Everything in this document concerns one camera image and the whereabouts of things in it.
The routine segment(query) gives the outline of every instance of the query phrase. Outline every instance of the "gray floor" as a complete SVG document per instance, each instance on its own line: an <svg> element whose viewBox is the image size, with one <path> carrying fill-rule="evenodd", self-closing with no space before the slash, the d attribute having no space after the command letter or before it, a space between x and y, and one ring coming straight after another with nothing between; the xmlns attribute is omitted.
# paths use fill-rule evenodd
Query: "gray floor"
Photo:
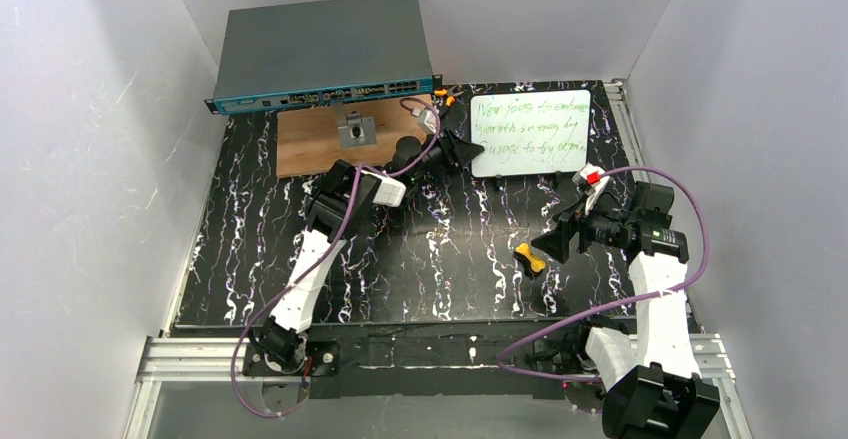
<svg viewBox="0 0 848 439"><path fill-rule="evenodd" d="M259 384L243 384L254 405ZM294 404L289 386L269 402ZM721 413L704 436L728 437ZM229 383L165 383L152 438L603 438L600 411L572 410L567 401L526 396L348 397L312 400L283 420L260 419L242 408Z"/></svg>

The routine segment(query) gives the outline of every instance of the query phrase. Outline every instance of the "yellow object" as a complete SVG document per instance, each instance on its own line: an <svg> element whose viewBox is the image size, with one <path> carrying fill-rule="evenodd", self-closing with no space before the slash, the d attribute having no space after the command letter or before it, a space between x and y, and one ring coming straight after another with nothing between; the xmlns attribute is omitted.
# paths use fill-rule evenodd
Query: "yellow object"
<svg viewBox="0 0 848 439"><path fill-rule="evenodd" d="M456 102L456 96L460 94L462 94L462 91L456 86L451 86L450 89L436 89L433 91L434 96L445 98L445 105L448 107Z"/></svg>
<svg viewBox="0 0 848 439"><path fill-rule="evenodd" d="M545 261L533 254L530 244L526 242L516 247L512 255L524 266L524 272L532 276L538 276L547 267Z"/></svg>

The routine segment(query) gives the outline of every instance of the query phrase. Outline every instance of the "wire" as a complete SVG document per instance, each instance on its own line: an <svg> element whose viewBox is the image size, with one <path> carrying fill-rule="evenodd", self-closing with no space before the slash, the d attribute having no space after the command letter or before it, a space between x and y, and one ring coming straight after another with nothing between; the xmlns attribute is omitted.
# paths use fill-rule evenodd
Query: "wire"
<svg viewBox="0 0 848 439"><path fill-rule="evenodd" d="M300 387L304 391L309 392L309 385L306 383L306 376L309 375L309 370L312 369L312 356L306 361L306 369L303 370L303 375L300 377Z"/></svg>
<svg viewBox="0 0 848 439"><path fill-rule="evenodd" d="M433 149L433 146L435 146L436 141L437 141L438 136L439 136L439 130L440 130L440 127L441 127L441 124L440 124L440 121L439 121L439 111L437 111L431 104L427 104L426 102L424 102L421 99L418 99L416 97L405 97L405 98L401 99L400 100L401 107L403 107L404 109L406 109L407 111L410 111L410 112L412 112L412 108L405 106L404 101L412 101L412 102L416 102L418 104L421 104L422 106L429 109L430 112L432 112L435 115L435 118L436 118L435 119L435 121L436 121L436 134L433 135L433 139L430 141L429 144L427 144L427 147L424 148L424 150L421 151L421 153L418 156L416 156L416 158L413 159L412 162L410 162L406 167L404 167L400 171L397 171L397 172L394 172L394 173L391 173L391 174L386 174L388 177L397 177L401 174L404 174L407 171L409 171L410 169L412 169L419 162L421 162L423 157L425 155L427 155L427 153L430 152L431 149ZM348 199L347 208L345 209L345 214L344 214L344 217L342 218L342 223L339 226L339 230L338 230L338 232L336 232L335 237L333 237L332 241L330 241L330 246L327 248L327 250L324 252L324 254L322 254L321 257L319 257L318 260L315 261L314 264L312 264L311 266L306 268L306 270L303 271L303 273L301 275L299 275L294 281L292 281L291 284L284 287L282 291L277 293L276 296L272 297L270 301L265 303L265 305L261 309L259 309L258 312L256 312L256 314L254 314L252 317L250 317L247 320L247 322L244 325L244 328L241 331L241 334L239 334L238 340L236 341L236 347L233 349L233 356L232 356L232 358L230 358L230 384L233 386L233 391L236 393L236 397L238 397L238 400L239 400L239 402L241 402L241 405L244 406L245 409L247 409L248 411L250 411L251 413L253 413L253 414L255 414L259 417L264 417L264 418L267 418L267 419L275 419L275 418L278 418L278 417L287 416L287 415L291 414L292 412L298 410L303 405L303 403L306 402L306 400L298 402L294 406L292 406L289 409L286 409L284 411L271 412L271 413L260 411L260 410L256 409L255 407L251 406L250 404L248 404L247 400L242 395L241 390L239 390L238 381L236 381L236 361L238 361L239 349L241 349L241 345L244 343L244 340L247 338L247 334L250 332L250 328L253 327L254 324L256 324L256 321L261 316L263 316L266 312L268 312L271 308L273 308L278 302L280 302L280 300L286 294L288 294L289 291L294 289L295 286L297 286L300 283L300 281L302 281L306 276L309 275L310 272L312 272L316 267L318 267L322 262L324 262L330 256L330 254L331 254L332 250L335 248L336 244L338 244L338 242L341 240L342 235L344 234L345 230L347 229L348 223L350 222L350 218L353 215L353 205L354 205L354 202L355 202L354 198L356 198L356 193L359 189L359 180L362 177L362 170L363 169L368 169L369 171L373 171L373 172L379 173L379 174L385 174L381 171L374 169L373 167L371 167L367 164L360 164L360 165L356 166L356 172L353 175L353 186L350 189L350 199Z"/></svg>
<svg viewBox="0 0 848 439"><path fill-rule="evenodd" d="M406 174L407 171L409 171L410 169L412 169L413 167L418 165L419 162L423 161L424 157L427 156L427 154L430 152L430 150L433 149L433 147L436 145L436 141L439 140L439 132L441 130L441 121L439 120L439 111L437 111L436 108L433 107L432 104L427 104L426 102L422 101L421 99L418 99L417 97L404 97L403 99L400 100L400 107L406 109L410 113L412 112L412 108L407 107L404 104L404 101L415 102L415 103L420 104L420 105L424 106L425 108L427 108L433 114L433 117L435 118L436 133L433 134L433 138L430 139L430 142L427 144L427 147L425 147L424 150L421 151L421 153L418 154L418 156L416 156L415 159L412 160L412 162L410 162L409 164L406 165L406 167L404 167L403 169L401 169L397 172L392 172L390 174L387 174L389 177L397 177L397 176Z"/></svg>
<svg viewBox="0 0 848 439"><path fill-rule="evenodd" d="M644 166L620 167L618 169L613 169L611 171L607 171L607 172L601 174L601 177L614 176L614 175L617 175L617 174L621 174L621 173L624 173L624 172L631 172L631 171L650 172L650 173L653 173L653 174L656 174L658 176L662 176L662 177L668 179L675 186L677 186L681 191L683 191L683 194L686 195L686 198L689 199L689 202L692 204L692 208L695 210L695 215L698 218L698 224L700 225L700 228L701 228L701 237L703 238L703 243L704 243L704 252L703 252L703 256L701 257L701 264L698 267L698 270L695 271L694 274L692 274L692 277L690 277L689 279L686 279L685 281L681 282L680 284L677 284L676 286L672 287L670 289L670 291L677 292L677 291L680 291L682 289L685 289L685 288L689 287L690 285L692 285L695 281L700 279L702 275L704 275L704 271L707 269L707 262L710 259L709 232L707 231L707 224L704 222L704 215L703 215L703 212L701 211L701 206L698 205L698 201L695 200L695 197L692 195L692 193L689 191L689 189L687 189L686 186L684 186L679 180L677 180L676 178L674 178L670 174L663 172L663 171L660 171L659 169L655 169L653 167L644 167ZM530 344L531 342L533 342L533 341L535 341L535 340L537 340L537 339L539 339L543 336L551 334L551 333L553 333L553 332L555 332L559 329L562 329L563 327L569 326L569 325L571 325L571 324L573 324L577 321L585 319L589 316L594 316L595 314L600 314L602 312L609 311L610 309L615 309L615 308L618 308L618 307L621 307L621 306L626 306L628 304L633 304L634 302L639 302L639 301L644 301L646 299L653 299L653 298L656 298L656 297L660 297L663 293L666 293L666 292L665 291L647 292L645 294L639 294L638 296L628 297L628 298L625 298L625 299L619 299L617 301L613 301L613 302L610 302L610 303L607 303L607 304L596 306L596 307L593 307L593 308L591 308L587 311L581 312L579 314L575 314L573 316L568 316L565 319L557 321L557 322L551 324L550 326L525 337L524 339L521 339L519 341L516 341L513 344L510 344L503 351L498 353L498 355L495 357L495 360L497 361L499 368L501 368L501 369L503 369L507 372L514 372L516 374L523 374L525 376L542 377L542 378L545 378L545 379L554 379L554 380L563 381L563 382L595 382L595 381L598 380L597 376L588 376L587 377L587 376L568 375L568 374L559 375L559 374L549 374L549 373L546 373L546 372L531 371L529 369L520 369L518 367L508 366L508 365L504 364L504 360L507 357L512 356L513 353L517 349L524 347L527 344Z"/></svg>

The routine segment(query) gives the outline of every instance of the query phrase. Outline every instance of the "metal frame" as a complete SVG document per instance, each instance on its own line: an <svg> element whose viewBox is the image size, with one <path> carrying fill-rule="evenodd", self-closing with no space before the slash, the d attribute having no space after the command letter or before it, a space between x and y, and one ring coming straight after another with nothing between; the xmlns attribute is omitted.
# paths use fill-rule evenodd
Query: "metal frame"
<svg viewBox="0 0 848 439"><path fill-rule="evenodd" d="M736 375L718 334L691 334L692 352L701 370L701 377L712 380L719 388L721 410L731 439L751 437L736 394ZM158 338L149 339L138 371L137 387L125 439L146 438L150 431L159 390L164 382L223 382L230 380L230 360L236 338ZM636 349L636 336L630 336ZM238 352L241 364L247 348ZM236 375L239 382L292 383L300 377L245 377Z"/></svg>
<svg viewBox="0 0 848 439"><path fill-rule="evenodd" d="M621 132L624 150L631 164L644 165L640 152L639 139L633 125L632 116L626 103L626 90L623 80L604 83L610 100L613 117ZM644 173L635 173L638 180L647 181ZM198 229L203 217L198 217ZM176 318L185 283L188 279L188 260L186 272L181 277L179 287L167 315L167 323L162 328L162 338L149 339L144 349L138 371L136 390L130 418L124 432L125 439L144 439L150 433L153 415L164 382L220 382L229 381L229 367L236 338L171 338L170 329ZM636 348L636 336L630 336L631 347ZM721 412L724 418L725 432L731 439L749 439L751 431L742 411L742 404L736 394L733 367L727 357L721 337L718 334L691 334L692 351L701 377L711 380L718 387L721 397ZM238 352L237 363L244 358L246 345ZM240 382L299 382L299 377L245 377L236 375Z"/></svg>

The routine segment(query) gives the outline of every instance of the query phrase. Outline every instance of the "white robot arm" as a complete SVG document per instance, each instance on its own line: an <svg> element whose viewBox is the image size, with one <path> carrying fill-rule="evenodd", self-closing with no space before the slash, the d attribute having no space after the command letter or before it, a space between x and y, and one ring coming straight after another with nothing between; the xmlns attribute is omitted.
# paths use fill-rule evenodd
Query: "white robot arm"
<svg viewBox="0 0 848 439"><path fill-rule="evenodd" d="M363 175L378 181L377 191L371 199L371 204L398 207L403 201L406 194L406 185L402 182L370 172L363 172ZM289 277L289 285L292 285L292 282L300 277L309 266L315 264L318 259L324 256L330 248L331 242L330 236L307 225L307 229L303 232L303 245L300 248L300 254L297 256L294 270ZM280 302L271 310L271 317L274 318L278 326L294 331L296 334L309 329L312 325L312 312L315 309L318 294L324 287L336 256L346 243L347 241L344 239L337 241L327 258L280 299Z"/></svg>
<svg viewBox="0 0 848 439"><path fill-rule="evenodd" d="M593 326L583 350L607 390L603 426L608 437L701 437L718 411L718 390L701 381L689 343L686 297L671 288L688 269L686 237L669 229L670 187L637 182L625 209L605 204L607 177L587 164L574 182L583 191L553 231L531 244L565 262L578 234L578 252L596 242L625 251L634 292L660 292L636 303L637 347L619 330Z"/></svg>

